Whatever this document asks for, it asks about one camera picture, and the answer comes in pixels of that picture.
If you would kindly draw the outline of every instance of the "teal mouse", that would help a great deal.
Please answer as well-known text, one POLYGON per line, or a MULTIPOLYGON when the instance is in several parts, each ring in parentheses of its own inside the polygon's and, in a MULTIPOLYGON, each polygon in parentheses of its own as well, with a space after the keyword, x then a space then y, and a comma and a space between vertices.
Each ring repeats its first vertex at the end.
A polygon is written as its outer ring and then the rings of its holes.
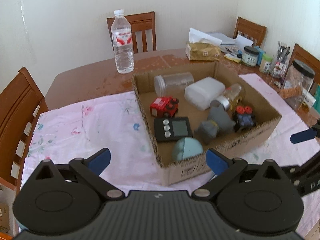
POLYGON ((174 161, 181 161, 201 153, 203 153, 203 148, 197 139, 184 137, 175 144, 172 150, 172 159, 174 161))

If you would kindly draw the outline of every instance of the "gray ribbed panel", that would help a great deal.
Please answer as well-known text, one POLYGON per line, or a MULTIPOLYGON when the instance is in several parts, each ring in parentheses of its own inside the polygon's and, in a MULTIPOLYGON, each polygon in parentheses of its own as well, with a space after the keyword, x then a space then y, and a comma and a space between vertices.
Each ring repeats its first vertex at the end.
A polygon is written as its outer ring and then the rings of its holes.
POLYGON ((107 203, 95 221, 74 233, 35 236, 23 232, 15 238, 41 239, 302 240, 293 232, 273 237, 249 236, 236 232, 221 220, 210 203, 192 200, 184 191, 132 191, 125 200, 107 203))

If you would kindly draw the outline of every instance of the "green lid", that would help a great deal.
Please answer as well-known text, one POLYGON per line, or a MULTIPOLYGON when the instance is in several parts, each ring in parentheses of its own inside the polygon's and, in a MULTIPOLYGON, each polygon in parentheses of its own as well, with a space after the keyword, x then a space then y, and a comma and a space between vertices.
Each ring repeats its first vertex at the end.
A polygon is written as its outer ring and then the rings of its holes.
POLYGON ((265 53, 262 55, 262 58, 263 58, 265 61, 268 61, 268 62, 269 62, 269 61, 272 61, 272 57, 269 56, 269 55, 267 55, 267 54, 265 54, 265 53))

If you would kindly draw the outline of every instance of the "silver button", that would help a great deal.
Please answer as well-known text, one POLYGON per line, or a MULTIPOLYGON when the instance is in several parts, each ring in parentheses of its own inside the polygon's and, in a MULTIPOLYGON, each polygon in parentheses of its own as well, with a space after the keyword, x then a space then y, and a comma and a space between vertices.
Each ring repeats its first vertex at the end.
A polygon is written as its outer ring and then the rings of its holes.
POLYGON ((167 131, 167 132, 164 133, 164 136, 167 137, 167 138, 169 138, 170 135, 171 135, 171 133, 170 133, 169 131, 167 131))

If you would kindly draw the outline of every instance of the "yellow tissue package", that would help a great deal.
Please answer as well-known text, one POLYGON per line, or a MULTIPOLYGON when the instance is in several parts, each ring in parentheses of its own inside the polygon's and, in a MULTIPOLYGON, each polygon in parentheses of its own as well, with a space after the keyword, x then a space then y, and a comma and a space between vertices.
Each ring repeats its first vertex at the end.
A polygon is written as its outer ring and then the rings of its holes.
POLYGON ((189 60, 218 61, 221 50, 208 43, 187 43, 186 54, 189 60))

